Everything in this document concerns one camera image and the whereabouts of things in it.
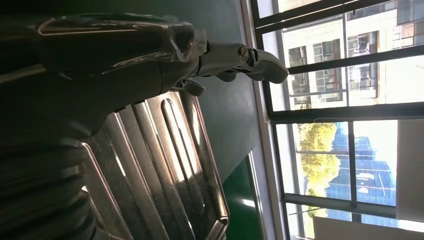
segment black flexible tube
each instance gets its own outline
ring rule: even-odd
[[[0,239],[89,240],[95,218],[81,191],[76,146],[43,147],[0,154]]]

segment tree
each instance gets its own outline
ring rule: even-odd
[[[333,123],[299,124],[300,149],[303,151],[329,152],[332,149],[337,127]],[[309,188],[327,188],[339,175],[340,160],[329,154],[302,154],[301,165]]]

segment window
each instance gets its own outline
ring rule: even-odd
[[[311,4],[314,2],[318,2],[320,0],[280,0],[278,1],[278,9],[279,12],[282,13],[284,11],[294,9],[297,7],[301,7],[303,5]]]
[[[386,11],[396,9],[396,3],[397,1],[389,1],[384,4],[377,4],[374,6],[369,6],[369,7],[358,9],[352,12],[348,12],[346,14],[347,20],[349,21],[349,20],[364,18],[364,17],[368,17],[368,16],[372,16],[375,14],[380,14]]]
[[[424,21],[393,28],[393,48],[404,48],[424,44]]]
[[[421,2],[344,2],[348,12],[329,15],[335,8],[322,1],[308,6],[317,12],[294,8],[256,27],[260,47],[271,45],[261,36],[276,36],[291,72],[288,84],[262,83],[287,239],[313,239],[318,215],[400,226],[398,120],[424,119]]]
[[[399,0],[397,24],[403,25],[424,19],[424,0]]]
[[[288,50],[288,57],[290,66],[300,66],[307,63],[306,47],[297,47]],[[291,91],[293,94],[306,94],[309,93],[309,77],[307,73],[297,74],[291,78]],[[306,96],[298,96],[294,99],[296,105],[308,105],[310,104],[310,98]]]

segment robotic arm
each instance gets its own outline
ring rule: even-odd
[[[0,21],[0,238],[107,238],[80,193],[79,141],[127,105],[198,96],[193,77],[238,73],[275,84],[289,74],[270,53],[208,43],[189,23],[148,15]]]

